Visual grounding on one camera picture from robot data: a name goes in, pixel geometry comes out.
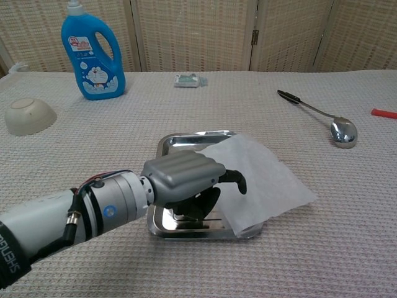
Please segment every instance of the white tablecloth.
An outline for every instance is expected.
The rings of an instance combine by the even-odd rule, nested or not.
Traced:
[[[202,73],[209,86],[173,87],[173,73],[128,73],[117,99],[88,101],[71,73],[0,80],[0,211],[77,186],[92,174],[140,172],[163,136],[232,130],[257,138],[319,197],[270,219],[245,241],[169,242],[140,219],[45,259],[1,297],[396,297],[397,71]],[[294,106],[288,91],[359,130],[342,150],[331,119]],[[47,101],[58,120],[9,135],[14,100]]]

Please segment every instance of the spoon handle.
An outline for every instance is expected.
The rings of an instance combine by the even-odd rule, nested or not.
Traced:
[[[288,92],[281,91],[281,90],[277,90],[277,93],[279,94],[279,96],[281,96],[282,98],[286,99],[287,101],[289,101],[289,102],[291,102],[293,104],[301,104],[301,105],[303,105],[305,107],[308,107],[309,109],[311,109],[311,110],[313,110],[313,111],[315,111],[315,112],[317,112],[317,113],[319,113],[319,114],[321,114],[323,116],[326,116],[326,117],[329,117],[329,118],[335,118],[335,115],[324,113],[323,111],[321,111],[319,109],[316,109],[315,107],[312,107],[311,105],[301,101],[298,96],[295,96],[293,94],[290,94]]]

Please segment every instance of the blue detergent bottle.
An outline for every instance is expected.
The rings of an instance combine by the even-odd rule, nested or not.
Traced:
[[[61,37],[81,93],[92,101],[122,95],[125,75],[116,36],[104,22],[87,14],[78,0],[70,0],[68,12]],[[96,32],[109,42],[114,59],[101,47]]]

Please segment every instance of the stainless steel tray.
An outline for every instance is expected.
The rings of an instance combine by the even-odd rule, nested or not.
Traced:
[[[179,150],[200,151],[233,135],[235,133],[229,130],[167,135],[159,142],[157,157]],[[203,221],[198,221],[175,215],[172,210],[150,206],[148,226],[153,234],[167,239],[235,239],[255,236],[262,230],[263,223],[250,227],[236,236],[224,216],[216,209]]]

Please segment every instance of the white tissue paper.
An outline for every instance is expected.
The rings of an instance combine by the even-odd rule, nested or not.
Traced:
[[[269,149],[247,135],[235,135],[201,153],[246,178],[246,195],[240,194],[235,183],[217,184],[221,196],[215,207],[236,235],[317,199]]]

